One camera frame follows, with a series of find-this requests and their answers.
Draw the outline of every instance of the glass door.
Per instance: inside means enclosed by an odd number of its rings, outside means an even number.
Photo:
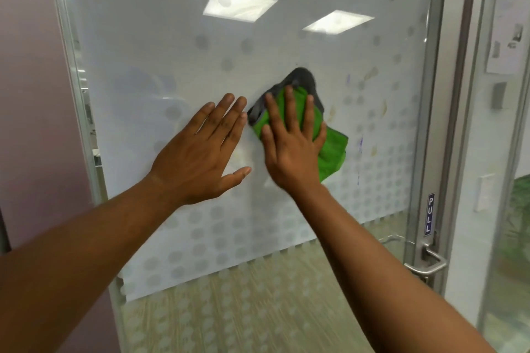
[[[251,106],[304,67],[349,137],[325,184],[412,270],[427,267],[460,34],[441,19],[462,14],[443,2],[59,0],[94,189],[139,181],[205,102],[232,92]],[[440,49],[453,53],[442,74]],[[251,129],[229,169],[242,165],[245,186],[175,212],[121,271],[129,350],[371,351]]]

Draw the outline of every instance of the pink wall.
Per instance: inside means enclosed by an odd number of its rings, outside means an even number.
[[[13,248],[92,205],[55,0],[0,0],[0,208]],[[105,292],[61,352],[119,352]]]

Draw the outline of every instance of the pull sign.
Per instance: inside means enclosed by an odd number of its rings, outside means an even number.
[[[429,201],[427,202],[427,220],[425,221],[425,234],[430,236],[433,232],[433,214],[434,214],[434,193],[429,194]]]

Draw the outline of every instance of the hand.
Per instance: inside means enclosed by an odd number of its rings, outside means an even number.
[[[285,124],[272,94],[266,96],[270,126],[261,130],[265,148],[265,165],[274,182],[291,196],[297,192],[319,188],[320,176],[317,157],[326,141],[326,124],[322,122],[319,135],[313,141],[314,98],[308,95],[304,124],[296,117],[296,102],[291,86],[285,89]]]
[[[244,97],[225,115],[233,101],[228,93],[217,107],[213,102],[204,105],[156,157],[147,177],[179,206],[219,197],[250,173],[245,167],[222,176],[247,123]]]

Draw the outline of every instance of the ceiling light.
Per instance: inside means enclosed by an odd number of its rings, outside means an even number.
[[[204,15],[255,22],[278,0],[209,0]]]
[[[350,28],[361,25],[363,22],[368,22],[373,19],[374,17],[369,17],[367,15],[335,10],[333,13],[329,13],[317,22],[308,25],[304,30],[312,31],[314,33],[340,34]]]

